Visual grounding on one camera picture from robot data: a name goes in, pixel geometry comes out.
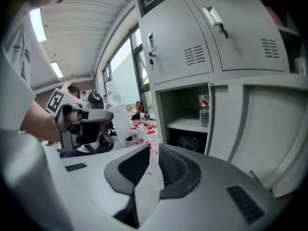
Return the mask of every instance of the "black grille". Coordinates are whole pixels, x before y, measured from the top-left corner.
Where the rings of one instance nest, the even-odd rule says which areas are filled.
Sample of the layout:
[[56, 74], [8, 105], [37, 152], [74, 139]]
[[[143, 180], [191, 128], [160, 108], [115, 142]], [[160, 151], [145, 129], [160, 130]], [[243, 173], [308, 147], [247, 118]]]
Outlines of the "black grille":
[[277, 44], [272, 39], [261, 39], [263, 50], [266, 57], [270, 58], [280, 58]]
[[205, 62], [202, 45], [184, 50], [184, 54], [187, 65]]
[[230, 187], [227, 191], [249, 224], [254, 223], [264, 215], [264, 212], [242, 187]]
[[119, 165], [119, 172], [135, 186], [138, 185], [149, 165], [148, 154], [147, 150], [142, 150]]
[[187, 172], [186, 164], [166, 150], [159, 150], [158, 164], [163, 174], [164, 187], [179, 181]]

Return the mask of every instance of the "white cabinet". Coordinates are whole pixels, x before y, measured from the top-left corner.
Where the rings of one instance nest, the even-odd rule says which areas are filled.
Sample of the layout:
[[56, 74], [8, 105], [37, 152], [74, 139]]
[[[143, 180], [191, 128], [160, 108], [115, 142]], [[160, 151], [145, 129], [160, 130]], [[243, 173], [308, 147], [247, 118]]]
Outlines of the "white cabinet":
[[[279, 30], [260, 0], [193, 1], [203, 13], [214, 35], [223, 71], [289, 71]], [[211, 7], [222, 19], [228, 38], [218, 31], [219, 26], [212, 26], [211, 16], [204, 12]]]
[[155, 55], [149, 66], [153, 84], [213, 72], [206, 39], [184, 0], [164, 1], [139, 26], [143, 47]]

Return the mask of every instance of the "ceiling light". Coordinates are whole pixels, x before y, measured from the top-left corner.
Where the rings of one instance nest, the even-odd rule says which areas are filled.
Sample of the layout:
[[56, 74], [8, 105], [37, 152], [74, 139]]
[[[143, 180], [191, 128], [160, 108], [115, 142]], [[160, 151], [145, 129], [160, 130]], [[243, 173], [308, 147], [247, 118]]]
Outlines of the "ceiling light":
[[42, 21], [41, 9], [35, 9], [30, 11], [31, 24], [35, 33], [35, 36], [38, 39], [38, 42], [46, 40], [46, 34]]
[[51, 65], [52, 69], [54, 70], [54, 72], [56, 73], [57, 77], [62, 78], [63, 74], [61, 73], [61, 70], [60, 70], [57, 62], [50, 63], [50, 65]]

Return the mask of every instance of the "clutter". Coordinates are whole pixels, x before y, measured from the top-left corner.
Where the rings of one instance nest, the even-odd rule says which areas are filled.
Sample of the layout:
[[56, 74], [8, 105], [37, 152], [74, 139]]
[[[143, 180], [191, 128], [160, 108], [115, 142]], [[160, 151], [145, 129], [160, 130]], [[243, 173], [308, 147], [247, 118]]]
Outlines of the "clutter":
[[180, 136], [178, 146], [199, 153], [204, 153], [206, 140]]

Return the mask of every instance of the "white panel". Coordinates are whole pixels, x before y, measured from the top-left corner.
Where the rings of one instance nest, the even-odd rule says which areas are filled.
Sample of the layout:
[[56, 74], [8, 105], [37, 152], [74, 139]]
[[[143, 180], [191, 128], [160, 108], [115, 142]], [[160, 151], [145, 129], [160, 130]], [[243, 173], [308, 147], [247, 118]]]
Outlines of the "white panel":
[[308, 141], [284, 176], [273, 186], [274, 196], [280, 197], [298, 189], [307, 174], [307, 168]]
[[229, 124], [229, 93], [227, 87], [215, 87], [214, 91], [214, 122], [209, 156], [228, 160], [231, 146], [228, 143]]
[[245, 173], [253, 170], [264, 182], [294, 142], [306, 109], [307, 94], [270, 87], [251, 87], [250, 92], [251, 115], [232, 163]]
[[[203, 13], [214, 35], [223, 70], [269, 69], [288, 72], [286, 51], [273, 19], [260, 0], [193, 0], [202, 11], [214, 7], [228, 33], [226, 39], [212, 26]], [[275, 51], [266, 56], [263, 45]]]
[[[154, 84], [212, 72], [205, 38], [184, 0], [162, 2], [140, 20], [140, 29], [144, 39], [153, 33], [156, 56], [153, 68], [147, 65]], [[150, 50], [148, 40], [143, 43]]]

